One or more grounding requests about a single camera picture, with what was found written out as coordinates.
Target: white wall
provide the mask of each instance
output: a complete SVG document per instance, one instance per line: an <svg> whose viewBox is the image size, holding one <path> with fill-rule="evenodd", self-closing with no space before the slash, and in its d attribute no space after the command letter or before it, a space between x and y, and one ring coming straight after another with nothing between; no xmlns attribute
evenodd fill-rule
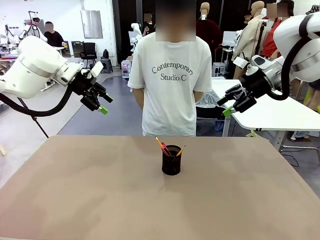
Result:
<svg viewBox="0 0 320 240"><path fill-rule="evenodd" d="M305 15L313 5L320 5L320 0L293 0L294 15Z"/></svg>
<svg viewBox="0 0 320 240"><path fill-rule="evenodd" d="M29 19L28 11L38 12L44 22L50 21L63 39L96 43L100 57L108 50L112 65L116 64L116 37L112 0L0 0L0 26L23 27ZM81 19L81 9L99 10L101 14L103 39L85 39Z"/></svg>

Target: black tripod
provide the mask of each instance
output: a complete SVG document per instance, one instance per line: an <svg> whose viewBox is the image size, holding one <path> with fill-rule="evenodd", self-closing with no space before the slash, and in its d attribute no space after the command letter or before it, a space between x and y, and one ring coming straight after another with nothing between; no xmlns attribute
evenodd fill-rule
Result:
<svg viewBox="0 0 320 240"><path fill-rule="evenodd" d="M18 97L18 100L20 101L20 103L22 104L23 107L25 107L26 109L29 109L26 105L26 103L20 98ZM41 129L41 131L43 132L43 134L46 136L46 138L48 139L49 136L47 135L47 133L45 132L45 130L42 128L42 126L40 125L40 123L37 120L36 116L31 116L32 120L35 121L35 123L39 126L39 128Z"/></svg>

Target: floor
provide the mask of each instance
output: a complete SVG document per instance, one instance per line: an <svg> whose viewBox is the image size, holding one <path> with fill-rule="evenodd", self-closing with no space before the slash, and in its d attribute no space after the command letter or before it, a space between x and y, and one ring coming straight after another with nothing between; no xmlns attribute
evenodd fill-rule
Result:
<svg viewBox="0 0 320 240"><path fill-rule="evenodd" d="M101 104L109 110L107 115L91 112L86 107L81 106L78 96L73 95L61 113L52 117L42 118L39 122L51 136L55 134L141 135L142 111L136 104L130 88L127 87L127 81L116 75L120 75L120 72L116 71L114 76L107 74L99 76L100 82L107 78L103 82L103 86L114 99L111 104L101 100ZM46 92L40 93L36 98L28 100L27 105L31 108L37 106L39 109L48 109L48 105L55 105L57 99L59 99L58 96L61 96L64 90L60 86L53 87ZM0 156L1 187L45 141L45 137L30 118L10 109L0 115L0 133L0 143L4 144L9 152L6 157ZM231 121L230 136L244 137L248 133L248 130L241 128L234 120ZM260 133L265 138L269 138L270 134L272 135L273 133ZM221 132L215 132L214 122L200 121L197 123L197 136L221 135ZM320 139L312 137L311 142L303 143L287 141L286 145L319 147ZM292 155L298 161L299 167L295 167L295 169L320 197L320 165L317 154L311 150L286 152L285 154ZM297 164L290 156L285 156L285 158L291 164Z"/></svg>

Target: man in white t-shirt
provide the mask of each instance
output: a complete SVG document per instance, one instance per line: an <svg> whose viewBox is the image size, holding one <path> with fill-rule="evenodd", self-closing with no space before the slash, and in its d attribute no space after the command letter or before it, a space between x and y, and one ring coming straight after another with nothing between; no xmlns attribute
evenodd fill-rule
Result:
<svg viewBox="0 0 320 240"><path fill-rule="evenodd" d="M195 25L194 0L161 3L161 31L137 44L128 86L142 109L144 136L196 136L196 102L212 90L210 48L195 33L184 41Z"/></svg>

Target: office chair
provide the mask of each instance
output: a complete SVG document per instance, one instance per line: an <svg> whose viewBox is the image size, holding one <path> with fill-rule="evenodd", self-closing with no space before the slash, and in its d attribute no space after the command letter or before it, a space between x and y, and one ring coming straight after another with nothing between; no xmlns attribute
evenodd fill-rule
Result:
<svg viewBox="0 0 320 240"><path fill-rule="evenodd" d="M88 68L89 60L92 60L94 64L97 63L96 44L94 42L85 42L83 44L83 52L80 52L80 57L83 59L82 62L86 60L86 68Z"/></svg>

